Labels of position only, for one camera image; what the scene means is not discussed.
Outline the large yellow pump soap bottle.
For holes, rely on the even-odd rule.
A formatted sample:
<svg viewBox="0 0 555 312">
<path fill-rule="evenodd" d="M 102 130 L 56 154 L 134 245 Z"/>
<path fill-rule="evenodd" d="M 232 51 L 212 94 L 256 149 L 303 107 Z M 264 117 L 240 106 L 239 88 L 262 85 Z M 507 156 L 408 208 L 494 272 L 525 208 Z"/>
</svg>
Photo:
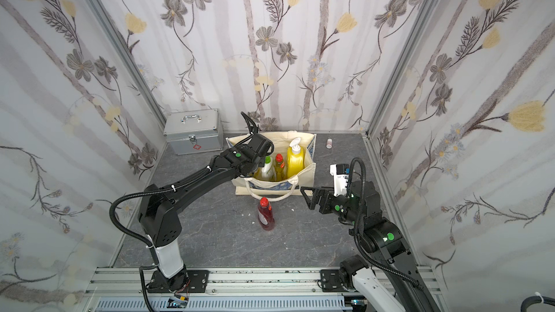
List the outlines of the large yellow pump soap bottle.
<svg viewBox="0 0 555 312">
<path fill-rule="evenodd" d="M 301 146 L 301 138 L 296 137 L 290 142 L 287 151 L 287 179 L 298 175 L 304 169 L 304 157 L 305 152 Z"/>
</svg>

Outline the cream canvas shopping bag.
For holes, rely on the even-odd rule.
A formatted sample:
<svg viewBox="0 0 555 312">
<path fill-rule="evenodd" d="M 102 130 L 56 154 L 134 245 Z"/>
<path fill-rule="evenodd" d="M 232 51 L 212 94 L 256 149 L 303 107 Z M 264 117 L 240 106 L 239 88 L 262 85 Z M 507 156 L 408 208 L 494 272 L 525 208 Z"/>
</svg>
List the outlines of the cream canvas shopping bag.
<svg viewBox="0 0 555 312">
<path fill-rule="evenodd" d="M 290 178 L 285 176 L 279 181 L 260 180 L 257 178 L 257 173 L 245 178 L 236 178 L 232 180 L 232 184 L 236 188 L 236 195 L 252 196 L 255 199 L 270 196 L 271 202 L 277 202 L 292 195 L 301 195 L 300 188 L 303 186 L 314 186 L 316 134 L 299 131 L 270 131 L 263 132 L 261 135 L 274 144 L 274 152 L 271 154 L 272 159 L 274 160 L 277 154 L 282 154 L 285 163 L 287 163 L 287 150 L 290 148 L 290 143 L 296 138 L 300 138 L 299 145 L 303 150 L 304 168 L 295 176 Z"/>
</svg>

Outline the yellow-green bottle red cap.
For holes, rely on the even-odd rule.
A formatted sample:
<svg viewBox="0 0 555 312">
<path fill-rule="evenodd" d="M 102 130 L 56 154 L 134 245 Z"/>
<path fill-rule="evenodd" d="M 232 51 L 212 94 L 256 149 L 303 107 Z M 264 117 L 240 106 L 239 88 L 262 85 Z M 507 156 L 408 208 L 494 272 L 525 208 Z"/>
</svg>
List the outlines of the yellow-green bottle red cap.
<svg viewBox="0 0 555 312">
<path fill-rule="evenodd" d="M 277 154 L 274 159 L 275 181 L 280 182 L 287 178 L 286 162 L 282 154 Z"/>
</svg>

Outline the red dish soap bottle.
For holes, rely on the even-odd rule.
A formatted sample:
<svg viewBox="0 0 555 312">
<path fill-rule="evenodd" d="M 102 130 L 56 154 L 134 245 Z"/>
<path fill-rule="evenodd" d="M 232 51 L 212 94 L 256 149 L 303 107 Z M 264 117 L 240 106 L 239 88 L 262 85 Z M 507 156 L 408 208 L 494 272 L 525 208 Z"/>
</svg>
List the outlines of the red dish soap bottle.
<svg viewBox="0 0 555 312">
<path fill-rule="evenodd" d="M 258 221 L 266 231 L 271 231 L 275 227 L 273 208 L 268 198 L 263 197 L 258 204 Z"/>
</svg>

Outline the white bottle green cap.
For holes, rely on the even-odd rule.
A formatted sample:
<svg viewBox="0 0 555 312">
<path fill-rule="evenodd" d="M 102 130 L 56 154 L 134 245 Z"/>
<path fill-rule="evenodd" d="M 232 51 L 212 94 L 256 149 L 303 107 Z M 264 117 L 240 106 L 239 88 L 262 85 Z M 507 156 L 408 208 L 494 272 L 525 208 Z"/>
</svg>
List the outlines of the white bottle green cap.
<svg viewBox="0 0 555 312">
<path fill-rule="evenodd" d="M 265 158 L 263 167 L 259 168 L 255 177 L 259 181 L 274 182 L 276 180 L 275 167 L 271 156 Z"/>
</svg>

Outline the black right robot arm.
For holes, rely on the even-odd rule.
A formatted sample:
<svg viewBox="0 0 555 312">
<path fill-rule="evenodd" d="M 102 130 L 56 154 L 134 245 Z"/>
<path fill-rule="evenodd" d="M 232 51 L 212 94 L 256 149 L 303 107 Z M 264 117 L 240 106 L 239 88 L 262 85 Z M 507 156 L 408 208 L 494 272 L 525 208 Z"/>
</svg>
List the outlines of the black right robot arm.
<svg viewBox="0 0 555 312">
<path fill-rule="evenodd" d="M 417 268 L 413 251 L 396 224 L 382 214 L 380 195 L 367 180 L 364 161 L 332 168 L 332 187 L 300 188 L 309 209 L 336 214 L 349 226 L 358 254 L 336 272 L 322 271 L 322 290 L 359 293 L 376 311 L 438 311 Z"/>
</svg>

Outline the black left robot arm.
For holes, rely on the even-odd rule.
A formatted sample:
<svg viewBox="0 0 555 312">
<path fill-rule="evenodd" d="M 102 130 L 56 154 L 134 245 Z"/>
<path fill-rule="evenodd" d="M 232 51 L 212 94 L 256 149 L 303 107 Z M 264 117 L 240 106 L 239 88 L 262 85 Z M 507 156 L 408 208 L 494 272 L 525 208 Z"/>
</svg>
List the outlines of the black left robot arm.
<svg viewBox="0 0 555 312">
<path fill-rule="evenodd" d="M 111 222 L 124 234 L 143 242 L 153 257 L 153 266 L 140 267 L 144 294 L 180 293 L 192 288 L 177 244 L 182 232 L 179 214 L 221 184 L 254 173 L 273 151 L 271 140 L 253 132 L 213 156 L 205 168 L 185 179 L 161 188 L 152 185 L 144 192 L 124 195 L 114 201 L 108 211 Z M 136 198 L 142 200 L 138 220 L 144 235 L 126 228 L 116 217 L 116 208 L 122 202 Z"/>
</svg>

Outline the silver metal case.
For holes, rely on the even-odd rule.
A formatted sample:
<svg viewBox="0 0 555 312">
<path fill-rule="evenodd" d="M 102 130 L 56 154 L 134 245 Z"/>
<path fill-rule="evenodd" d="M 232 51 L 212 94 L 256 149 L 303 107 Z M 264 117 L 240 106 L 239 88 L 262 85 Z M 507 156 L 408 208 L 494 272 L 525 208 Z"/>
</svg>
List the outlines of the silver metal case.
<svg viewBox="0 0 555 312">
<path fill-rule="evenodd" d="M 166 120 L 163 135 L 177 155 L 223 148 L 223 126 L 217 109 L 171 114 Z"/>
</svg>

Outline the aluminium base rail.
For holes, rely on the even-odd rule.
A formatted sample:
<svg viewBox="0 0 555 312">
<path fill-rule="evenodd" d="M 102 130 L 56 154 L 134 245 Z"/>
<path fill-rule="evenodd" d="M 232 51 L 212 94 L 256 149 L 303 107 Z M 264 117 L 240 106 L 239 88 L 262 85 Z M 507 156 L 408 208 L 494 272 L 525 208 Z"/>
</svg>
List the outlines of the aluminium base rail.
<svg viewBox="0 0 555 312">
<path fill-rule="evenodd" d="M 337 268 L 193 269 L 180 293 L 144 293 L 136 268 L 98 269 L 78 311 L 446 311 L 429 267 L 423 289 L 377 268 L 348 278 Z"/>
</svg>

